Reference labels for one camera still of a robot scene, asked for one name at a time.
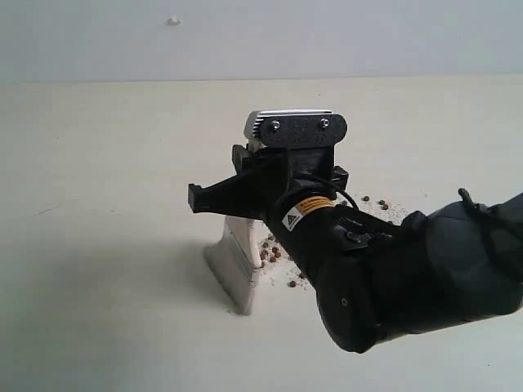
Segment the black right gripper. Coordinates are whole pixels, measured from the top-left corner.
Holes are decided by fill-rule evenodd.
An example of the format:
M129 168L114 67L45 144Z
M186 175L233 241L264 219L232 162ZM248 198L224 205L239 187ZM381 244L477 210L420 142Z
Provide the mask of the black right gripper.
M333 146L234 145L232 161L236 175L188 185L192 212L263 221L314 286L361 285L400 263L399 227L334 202L347 175Z

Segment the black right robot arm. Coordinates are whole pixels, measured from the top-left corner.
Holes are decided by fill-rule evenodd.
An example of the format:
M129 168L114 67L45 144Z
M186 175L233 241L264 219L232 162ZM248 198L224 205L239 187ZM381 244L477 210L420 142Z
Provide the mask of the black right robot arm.
M315 289L320 317L343 350L518 311L522 306L522 198L491 206L466 189L432 214L399 225L343 194L333 147L233 148L234 176L189 185L195 213L262 221Z

